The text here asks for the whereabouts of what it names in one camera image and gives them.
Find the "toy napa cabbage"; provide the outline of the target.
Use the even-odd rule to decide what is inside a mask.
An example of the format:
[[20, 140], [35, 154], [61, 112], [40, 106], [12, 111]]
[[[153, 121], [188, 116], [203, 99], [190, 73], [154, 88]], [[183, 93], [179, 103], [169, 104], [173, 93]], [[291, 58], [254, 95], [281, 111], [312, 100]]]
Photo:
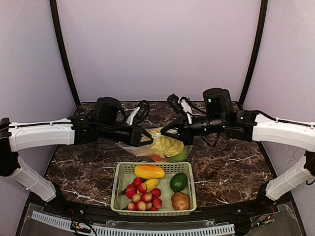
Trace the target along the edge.
[[149, 149], [162, 158], [169, 158], [181, 153], [184, 149], [184, 144], [181, 141], [161, 135], [161, 128], [151, 131], [154, 137], [153, 144]]

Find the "clear dotted zip top bag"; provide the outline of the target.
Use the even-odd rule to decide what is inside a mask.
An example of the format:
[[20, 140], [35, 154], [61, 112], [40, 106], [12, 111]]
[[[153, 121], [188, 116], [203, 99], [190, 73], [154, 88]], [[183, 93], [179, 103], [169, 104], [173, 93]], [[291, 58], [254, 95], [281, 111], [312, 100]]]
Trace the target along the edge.
[[183, 142], [161, 135], [161, 128], [147, 129], [153, 138], [153, 143], [132, 147], [119, 142], [119, 147], [127, 152], [150, 162], [183, 162], [192, 150]]

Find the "green toy apple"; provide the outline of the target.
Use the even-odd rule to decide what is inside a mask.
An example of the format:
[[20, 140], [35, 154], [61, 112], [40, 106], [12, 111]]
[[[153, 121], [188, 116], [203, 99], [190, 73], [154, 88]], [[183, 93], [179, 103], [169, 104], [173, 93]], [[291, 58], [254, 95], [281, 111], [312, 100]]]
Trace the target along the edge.
[[184, 148], [183, 151], [181, 153], [179, 153], [178, 155], [169, 157], [169, 160], [172, 162], [182, 162], [186, 159], [187, 155], [188, 155], [187, 151]]

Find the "red toy pomegranate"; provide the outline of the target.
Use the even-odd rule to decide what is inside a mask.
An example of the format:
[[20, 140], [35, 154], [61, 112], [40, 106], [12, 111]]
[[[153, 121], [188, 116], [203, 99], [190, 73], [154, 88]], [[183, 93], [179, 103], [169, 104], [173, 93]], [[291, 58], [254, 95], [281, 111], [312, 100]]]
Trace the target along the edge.
[[153, 156], [152, 156], [152, 160], [153, 160], [154, 162], [162, 162], [162, 161], [163, 161], [163, 158], [160, 157], [159, 155], [153, 155]]

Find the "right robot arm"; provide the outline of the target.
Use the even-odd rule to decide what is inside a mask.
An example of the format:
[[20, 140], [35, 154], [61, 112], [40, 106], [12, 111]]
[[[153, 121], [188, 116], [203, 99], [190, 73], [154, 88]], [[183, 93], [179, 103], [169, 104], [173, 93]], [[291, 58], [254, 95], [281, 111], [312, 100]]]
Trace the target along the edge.
[[227, 89], [211, 88], [203, 92], [206, 110], [202, 116], [191, 113], [190, 101], [175, 94], [167, 102], [182, 116], [165, 126], [163, 136], [190, 146], [196, 136], [224, 133], [241, 141], [273, 142], [295, 146], [305, 154], [288, 170], [260, 187], [259, 200], [276, 201], [302, 183], [315, 178], [315, 124], [274, 118], [262, 111], [233, 110]]

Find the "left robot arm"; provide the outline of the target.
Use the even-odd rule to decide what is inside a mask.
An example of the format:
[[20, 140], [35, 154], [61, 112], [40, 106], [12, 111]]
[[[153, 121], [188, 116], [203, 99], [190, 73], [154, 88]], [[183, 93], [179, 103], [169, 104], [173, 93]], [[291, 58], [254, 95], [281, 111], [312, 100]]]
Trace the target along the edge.
[[85, 115], [35, 123], [0, 121], [0, 175], [9, 177], [45, 202], [62, 198], [52, 182], [33, 170], [19, 151], [51, 145], [82, 145], [99, 139], [110, 139], [131, 147], [150, 145], [154, 139], [140, 126], [149, 115], [150, 105], [140, 101], [127, 116], [121, 102], [112, 97], [98, 98]]

